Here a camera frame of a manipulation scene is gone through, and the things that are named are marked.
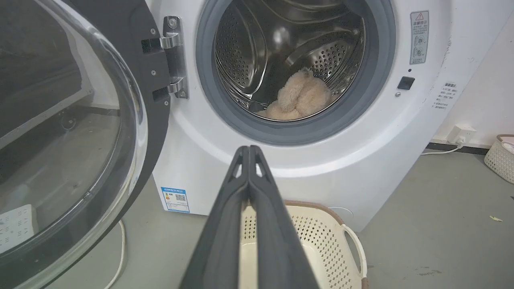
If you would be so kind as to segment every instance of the metal hinge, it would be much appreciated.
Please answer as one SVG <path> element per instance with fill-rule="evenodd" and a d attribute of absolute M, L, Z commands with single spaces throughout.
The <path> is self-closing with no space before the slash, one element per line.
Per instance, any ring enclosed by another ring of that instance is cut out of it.
<path fill-rule="evenodd" d="M 162 35 L 160 45 L 166 52 L 170 73 L 168 92 L 174 93 L 177 98 L 188 99 L 186 59 L 180 18 L 176 16 L 164 17 Z"/>

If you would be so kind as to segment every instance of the white washing machine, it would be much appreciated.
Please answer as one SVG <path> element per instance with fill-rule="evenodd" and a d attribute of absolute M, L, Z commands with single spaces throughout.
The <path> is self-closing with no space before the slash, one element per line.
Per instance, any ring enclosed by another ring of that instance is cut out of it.
<path fill-rule="evenodd" d="M 283 199 L 359 231 L 398 186 L 514 10 L 510 0 L 8 0 L 0 4 L 0 287 L 40 288 L 153 173 L 209 214 L 258 145 Z M 261 117 L 309 68 L 331 102 Z"/>

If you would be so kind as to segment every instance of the beige fluffy fabric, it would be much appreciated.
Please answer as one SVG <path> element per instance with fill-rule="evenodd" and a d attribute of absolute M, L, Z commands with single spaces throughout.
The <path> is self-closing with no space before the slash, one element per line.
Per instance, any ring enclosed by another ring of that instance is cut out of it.
<path fill-rule="evenodd" d="M 277 100 L 257 114 L 276 120 L 294 120 L 312 115 L 331 103 L 331 92 L 323 80 L 303 68 L 287 80 Z"/>

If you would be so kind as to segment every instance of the power outlet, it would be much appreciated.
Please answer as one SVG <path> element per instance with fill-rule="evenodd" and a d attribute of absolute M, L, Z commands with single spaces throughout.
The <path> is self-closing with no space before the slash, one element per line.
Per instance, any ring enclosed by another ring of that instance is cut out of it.
<path fill-rule="evenodd" d="M 0 214 L 0 254 L 27 241 L 37 231 L 35 210 L 31 205 Z"/>
<path fill-rule="evenodd" d="M 476 133 L 476 130 L 474 128 L 472 128 L 471 126 L 466 125 L 466 124 L 457 124 L 456 126 L 454 126 L 452 128 L 451 132 L 446 137 L 446 140 L 449 143 L 457 145 L 458 144 L 457 142 L 460 139 L 463 139 L 464 145 L 465 145 L 466 143 L 469 143 L 471 141 L 473 136 L 475 136 L 475 133 Z"/>

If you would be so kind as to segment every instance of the warning sticker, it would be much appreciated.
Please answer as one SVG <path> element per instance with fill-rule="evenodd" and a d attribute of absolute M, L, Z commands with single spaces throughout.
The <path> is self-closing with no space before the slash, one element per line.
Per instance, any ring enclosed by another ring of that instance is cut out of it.
<path fill-rule="evenodd" d="M 446 110 L 455 101 L 455 97 L 458 93 L 457 85 L 453 82 L 446 82 L 441 91 L 435 98 L 432 108 L 436 110 Z"/>
<path fill-rule="evenodd" d="M 189 213 L 188 198 L 185 190 L 161 187 L 162 197 L 168 211 Z"/>
<path fill-rule="evenodd" d="M 428 11 L 411 13 L 411 64 L 425 63 L 428 48 Z"/>

